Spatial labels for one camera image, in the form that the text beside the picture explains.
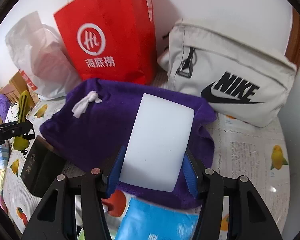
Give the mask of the yellow Adidas pouch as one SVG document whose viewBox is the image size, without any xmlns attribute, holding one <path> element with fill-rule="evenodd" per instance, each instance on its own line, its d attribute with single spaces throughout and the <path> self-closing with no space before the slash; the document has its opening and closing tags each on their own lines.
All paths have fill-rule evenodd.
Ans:
<svg viewBox="0 0 300 240">
<path fill-rule="evenodd" d="M 18 112 L 18 123 L 22 124 L 26 121 L 26 116 L 30 111 L 30 93 L 25 90 L 21 93 L 19 98 L 19 112 Z M 14 138 L 13 148 L 20 151 L 22 154 L 27 153 L 27 148 L 29 147 L 29 140 L 24 138 L 24 133 Z"/>
</svg>

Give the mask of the purple plush toy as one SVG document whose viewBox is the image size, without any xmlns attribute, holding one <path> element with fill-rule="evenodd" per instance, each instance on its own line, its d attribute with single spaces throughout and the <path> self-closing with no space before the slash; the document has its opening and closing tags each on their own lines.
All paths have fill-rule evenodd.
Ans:
<svg viewBox="0 0 300 240">
<path fill-rule="evenodd" d="M 10 109 L 11 102 L 9 101 L 8 97 L 4 94 L 0 94 L 0 118 L 3 122 L 6 120 L 6 116 L 8 110 Z"/>
</svg>

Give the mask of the brown patterned box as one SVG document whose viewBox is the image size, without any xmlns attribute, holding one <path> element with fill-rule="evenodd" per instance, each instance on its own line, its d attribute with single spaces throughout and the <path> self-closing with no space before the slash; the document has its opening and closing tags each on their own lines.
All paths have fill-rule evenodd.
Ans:
<svg viewBox="0 0 300 240">
<path fill-rule="evenodd" d="M 20 95 L 25 90 L 27 90 L 31 96 L 30 107 L 34 107 L 36 103 L 40 101 L 38 95 L 28 87 L 19 72 L 14 74 L 5 87 L 0 88 L 0 94 L 5 95 L 10 103 L 14 104 L 19 102 Z"/>
</svg>

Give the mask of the dark green tea tin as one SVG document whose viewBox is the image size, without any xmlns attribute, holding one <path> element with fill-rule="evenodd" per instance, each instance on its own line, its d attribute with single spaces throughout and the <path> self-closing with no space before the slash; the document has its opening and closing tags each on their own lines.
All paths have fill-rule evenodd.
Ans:
<svg viewBox="0 0 300 240">
<path fill-rule="evenodd" d="M 20 177 L 30 194 L 42 198 L 61 174 L 65 163 L 66 160 L 38 135 L 27 154 Z"/>
</svg>

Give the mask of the blue tissue pack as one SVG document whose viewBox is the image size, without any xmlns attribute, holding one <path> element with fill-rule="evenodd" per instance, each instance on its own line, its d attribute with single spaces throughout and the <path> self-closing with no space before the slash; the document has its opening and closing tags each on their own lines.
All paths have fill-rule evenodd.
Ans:
<svg viewBox="0 0 300 240">
<path fill-rule="evenodd" d="M 191 239 L 198 215 L 132 198 L 116 239 Z"/>
</svg>

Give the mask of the purple towel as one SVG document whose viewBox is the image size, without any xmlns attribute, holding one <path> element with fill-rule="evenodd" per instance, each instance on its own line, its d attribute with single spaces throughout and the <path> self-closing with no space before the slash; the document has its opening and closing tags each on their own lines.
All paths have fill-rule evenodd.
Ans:
<svg viewBox="0 0 300 240">
<path fill-rule="evenodd" d="M 85 172 L 89 172 L 93 168 L 104 168 L 118 147 L 125 146 L 127 149 L 143 97 L 140 93 L 142 89 L 137 88 L 132 92 L 127 92 L 127 90 L 115 92 L 114 88 L 110 92 L 106 92 L 98 81 L 99 79 L 89 79 L 79 84 L 66 96 L 63 108 L 40 127 L 40 132 L 45 140 L 61 156 Z M 99 94 L 102 102 L 99 104 L 89 103 L 85 113 L 79 119 L 75 118 L 71 111 L 72 108 L 92 90 Z M 211 106 L 203 98 L 168 91 L 170 92 L 155 92 L 154 95 L 150 95 L 194 109 L 194 120 L 186 151 L 190 150 L 196 159 L 203 162 L 204 157 L 201 154 L 205 150 L 200 147 L 202 142 L 199 142 L 199 136 L 194 133 L 199 132 L 201 135 L 205 130 L 198 126 L 202 126 L 202 122 L 205 123 L 201 119 L 205 116 L 203 110 L 208 110 L 208 107 Z M 172 209 L 187 210 L 202 204 L 201 200 L 190 194 L 182 165 L 172 192 L 129 185 L 122 183 L 120 178 L 116 188 L 130 191 L 129 194 L 136 193 L 138 198 Z"/>
</svg>

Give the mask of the fruit-print tablecloth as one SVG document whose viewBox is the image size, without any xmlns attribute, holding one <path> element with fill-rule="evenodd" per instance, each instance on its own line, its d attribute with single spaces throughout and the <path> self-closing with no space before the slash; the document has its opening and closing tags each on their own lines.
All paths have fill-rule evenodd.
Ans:
<svg viewBox="0 0 300 240">
<path fill-rule="evenodd" d="M 162 87 L 160 90 L 156 87 L 126 82 L 99 80 L 98 83 L 106 92 L 110 92 L 112 88 L 115 92 L 124 92 L 124 90 L 132 92 L 135 88 L 142 89 L 141 96 L 144 93 L 154 95 L 155 92 L 170 92 L 165 89 L 166 85 L 158 85 Z M 42 137 L 39 131 L 40 126 L 60 111 L 65 102 L 65 98 L 60 98 L 50 101 L 40 100 L 35 105 L 30 112 L 29 120 L 33 123 L 36 135 Z M 288 213 L 290 178 L 288 154 L 279 119 L 275 118 L 268 126 L 258 128 L 221 113 L 215 113 L 210 108 L 203 110 L 205 116 L 201 119 L 205 123 L 202 122 L 202 126 L 198 126 L 205 130 L 201 135 L 199 132 L 194 133 L 199 136 L 199 142 L 202 142 L 200 147 L 205 150 L 201 154 L 204 157 L 204 164 L 207 167 L 211 164 L 215 171 L 225 177 L 247 176 L 257 188 L 282 232 Z M 284 164 L 279 170 L 270 169 L 273 153 L 274 160 L 279 161 L 279 157 L 283 157 L 281 159 Z M 25 229 L 25 218 L 30 220 L 40 201 L 39 197 L 30 193 L 22 181 L 21 172 L 25 161 L 21 152 L 12 150 L 3 185 L 3 201 L 21 233 Z M 10 168 L 11 165 L 18 168 L 18 177 Z M 115 218 L 109 212 L 106 216 L 111 227 L 110 234 L 113 232 L 113 237 L 128 210 L 130 199 L 137 196 L 136 193 L 129 194 L 130 191 L 127 190 L 121 189 L 121 191 L 123 193 L 118 195 L 119 200 L 126 200 L 127 203 L 123 215 Z"/>
</svg>

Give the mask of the white Miniso plastic bag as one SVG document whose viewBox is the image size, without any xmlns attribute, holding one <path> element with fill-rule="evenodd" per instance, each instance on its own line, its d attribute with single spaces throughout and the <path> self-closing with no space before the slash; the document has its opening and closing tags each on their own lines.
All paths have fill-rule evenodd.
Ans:
<svg viewBox="0 0 300 240">
<path fill-rule="evenodd" d="M 39 96 L 60 98 L 81 83 L 58 36 L 41 23 L 38 12 L 21 18 L 7 33 L 5 43 L 13 63 Z"/>
</svg>

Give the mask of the beige Nike waist bag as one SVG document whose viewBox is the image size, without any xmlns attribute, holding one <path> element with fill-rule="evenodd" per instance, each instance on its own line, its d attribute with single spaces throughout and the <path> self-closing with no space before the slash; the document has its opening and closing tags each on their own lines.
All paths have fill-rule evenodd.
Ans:
<svg viewBox="0 0 300 240">
<path fill-rule="evenodd" d="M 217 112 L 267 126 L 285 105 L 296 65 L 249 32 L 215 21 L 178 20 L 158 58 L 167 87 L 204 98 Z"/>
</svg>

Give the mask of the red Haidilao paper bag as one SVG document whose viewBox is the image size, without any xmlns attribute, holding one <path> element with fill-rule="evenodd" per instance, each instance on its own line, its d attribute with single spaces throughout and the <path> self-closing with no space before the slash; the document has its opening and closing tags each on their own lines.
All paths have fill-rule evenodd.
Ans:
<svg viewBox="0 0 300 240">
<path fill-rule="evenodd" d="M 152 0 L 73 0 L 54 18 L 82 80 L 153 81 L 157 46 Z"/>
</svg>

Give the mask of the brown wooden door frame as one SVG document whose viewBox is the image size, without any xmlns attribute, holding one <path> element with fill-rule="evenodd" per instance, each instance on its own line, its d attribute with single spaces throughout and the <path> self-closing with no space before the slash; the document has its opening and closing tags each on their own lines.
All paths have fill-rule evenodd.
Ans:
<svg viewBox="0 0 300 240">
<path fill-rule="evenodd" d="M 300 68 L 300 15 L 293 8 L 292 11 L 292 28 L 285 52 L 285 56 L 290 62 L 294 63 L 297 70 Z"/>
</svg>

